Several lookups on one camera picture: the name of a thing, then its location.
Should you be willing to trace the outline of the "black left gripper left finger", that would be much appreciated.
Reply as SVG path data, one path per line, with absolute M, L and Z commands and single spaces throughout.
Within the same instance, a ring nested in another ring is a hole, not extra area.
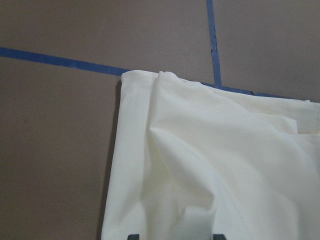
M 129 234 L 127 236 L 127 240 L 139 240 L 140 239 L 140 235 L 139 234 Z

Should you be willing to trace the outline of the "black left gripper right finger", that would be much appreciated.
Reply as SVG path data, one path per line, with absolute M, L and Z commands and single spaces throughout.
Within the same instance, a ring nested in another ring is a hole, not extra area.
M 213 234 L 212 237 L 213 240 L 226 240 L 226 237 L 224 234 Z

